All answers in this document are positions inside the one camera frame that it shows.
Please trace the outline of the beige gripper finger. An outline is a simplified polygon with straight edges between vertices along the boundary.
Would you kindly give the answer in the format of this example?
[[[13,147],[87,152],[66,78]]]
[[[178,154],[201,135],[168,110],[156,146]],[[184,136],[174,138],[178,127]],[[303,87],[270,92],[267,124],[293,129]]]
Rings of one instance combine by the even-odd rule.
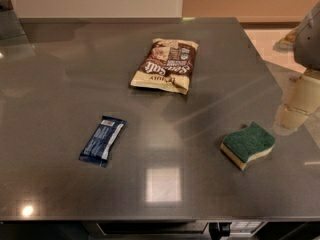
[[[307,69],[295,82],[277,114],[279,126],[298,129],[320,107],[320,71]]]

